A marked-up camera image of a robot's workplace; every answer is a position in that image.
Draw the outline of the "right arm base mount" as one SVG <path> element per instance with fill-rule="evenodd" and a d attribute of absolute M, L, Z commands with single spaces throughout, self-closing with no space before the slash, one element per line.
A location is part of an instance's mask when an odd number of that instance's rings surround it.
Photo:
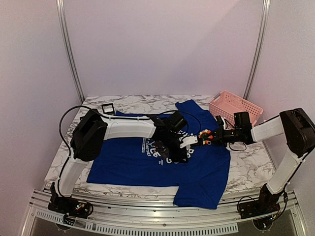
<path fill-rule="evenodd" d="M 244 196 L 237 203 L 237 211 L 239 212 L 241 219 L 247 219 L 272 212 L 279 213 L 280 205 L 277 201 L 275 203 L 265 205 L 250 196 Z"/>

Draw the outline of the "orange yellow flower brooch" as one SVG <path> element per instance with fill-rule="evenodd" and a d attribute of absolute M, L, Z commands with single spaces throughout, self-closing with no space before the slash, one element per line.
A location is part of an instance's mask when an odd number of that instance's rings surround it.
<path fill-rule="evenodd" d="M 212 131 L 208 129 L 202 130 L 199 132 L 198 138 L 202 145 L 211 145 L 213 139 Z"/>

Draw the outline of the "blue printed t-shirt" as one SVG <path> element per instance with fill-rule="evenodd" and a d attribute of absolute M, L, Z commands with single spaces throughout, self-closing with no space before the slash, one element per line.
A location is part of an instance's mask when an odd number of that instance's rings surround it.
<path fill-rule="evenodd" d="M 152 139 L 116 138 L 103 142 L 88 183 L 132 186 L 177 186 L 179 207 L 216 209 L 225 191 L 230 152 L 225 146 L 192 147 L 188 163 L 162 159 Z"/>

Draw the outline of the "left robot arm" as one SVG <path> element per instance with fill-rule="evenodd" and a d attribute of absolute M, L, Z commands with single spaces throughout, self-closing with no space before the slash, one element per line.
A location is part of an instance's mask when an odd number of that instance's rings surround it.
<path fill-rule="evenodd" d="M 62 213 L 72 211 L 73 202 L 68 198 L 85 166 L 100 155 L 104 141 L 116 138 L 153 139 L 168 149 L 174 162 L 186 163 L 187 150 L 197 142 L 193 136 L 179 137 L 178 132 L 186 123 L 178 111 L 168 118 L 160 118 L 156 114 L 140 117 L 102 115 L 95 109 L 89 109 L 73 130 L 71 142 L 65 144 L 68 157 L 52 185 L 57 194 L 53 201 L 55 207 Z"/>

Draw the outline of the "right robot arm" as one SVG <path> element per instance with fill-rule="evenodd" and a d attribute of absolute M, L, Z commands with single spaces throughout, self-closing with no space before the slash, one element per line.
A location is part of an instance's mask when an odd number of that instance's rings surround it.
<path fill-rule="evenodd" d="M 315 124 L 302 108 L 285 110 L 278 115 L 253 126 L 248 112 L 234 114 L 234 125 L 226 129 L 223 119 L 217 117 L 218 128 L 206 133 L 205 140 L 213 144 L 227 145 L 241 142 L 251 145 L 259 142 L 282 141 L 283 157 L 273 176 L 260 190 L 254 204 L 258 214 L 265 214 L 284 192 L 285 188 L 315 148 Z"/>

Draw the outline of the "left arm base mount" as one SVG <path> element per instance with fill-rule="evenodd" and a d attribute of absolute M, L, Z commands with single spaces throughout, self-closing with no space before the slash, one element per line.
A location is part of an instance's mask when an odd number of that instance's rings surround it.
<path fill-rule="evenodd" d="M 66 216 L 84 219 L 87 219 L 94 211 L 94 207 L 90 202 L 59 196 L 51 197 L 48 209 Z"/>

